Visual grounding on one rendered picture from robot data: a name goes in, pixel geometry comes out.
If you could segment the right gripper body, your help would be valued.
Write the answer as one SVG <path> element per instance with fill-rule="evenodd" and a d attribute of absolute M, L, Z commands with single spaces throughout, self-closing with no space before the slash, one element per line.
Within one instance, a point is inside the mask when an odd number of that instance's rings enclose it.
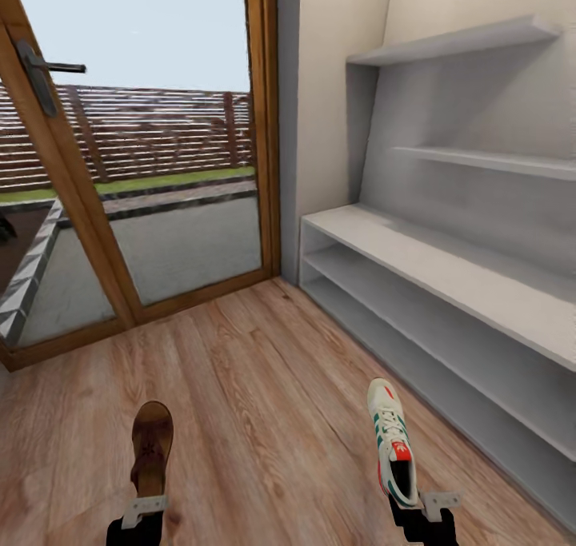
<path fill-rule="evenodd" d="M 441 508 L 442 522 L 430 523 L 420 508 L 404 508 L 402 511 L 403 528 L 409 542 L 423 542 L 425 546 L 437 546 L 442 540 L 454 541 L 456 532 L 453 513 Z"/>

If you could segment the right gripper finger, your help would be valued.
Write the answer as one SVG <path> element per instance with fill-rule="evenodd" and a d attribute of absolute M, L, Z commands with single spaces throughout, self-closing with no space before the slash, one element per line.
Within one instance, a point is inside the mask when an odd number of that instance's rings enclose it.
<path fill-rule="evenodd" d="M 394 498 L 391 496 L 391 493 L 389 494 L 389 502 L 390 502 L 390 506 L 391 506 L 391 510 L 392 513 L 394 515 L 394 521 L 396 523 L 396 526 L 403 526 L 403 520 L 402 520 L 402 511 L 404 511 L 404 508 L 402 508 L 395 500 Z"/>

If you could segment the sandal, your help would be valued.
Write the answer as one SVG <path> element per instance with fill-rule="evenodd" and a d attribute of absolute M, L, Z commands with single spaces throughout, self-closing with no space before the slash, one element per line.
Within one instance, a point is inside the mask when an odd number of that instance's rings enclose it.
<path fill-rule="evenodd" d="M 173 444 L 174 423 L 169 409 L 161 402 L 148 401 L 134 418 L 132 441 L 135 462 L 130 470 L 137 498 L 163 496 L 166 465 Z"/>

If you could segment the gym shoe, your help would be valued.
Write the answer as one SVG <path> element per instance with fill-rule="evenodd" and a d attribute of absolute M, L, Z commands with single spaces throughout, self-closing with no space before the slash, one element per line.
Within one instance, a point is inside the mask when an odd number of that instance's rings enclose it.
<path fill-rule="evenodd" d="M 378 479 L 386 496 L 402 508 L 418 505 L 414 454 L 406 431 L 404 413 L 394 387 L 375 377 L 367 392 L 367 406 L 378 442 Z"/>

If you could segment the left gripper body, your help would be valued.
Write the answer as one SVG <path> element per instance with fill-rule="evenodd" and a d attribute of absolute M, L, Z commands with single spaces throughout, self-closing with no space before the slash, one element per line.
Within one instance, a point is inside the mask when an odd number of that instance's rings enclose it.
<path fill-rule="evenodd" d="M 136 528 L 121 529 L 122 518 L 107 529 L 106 546 L 159 546 L 162 540 L 162 515 L 143 515 Z"/>

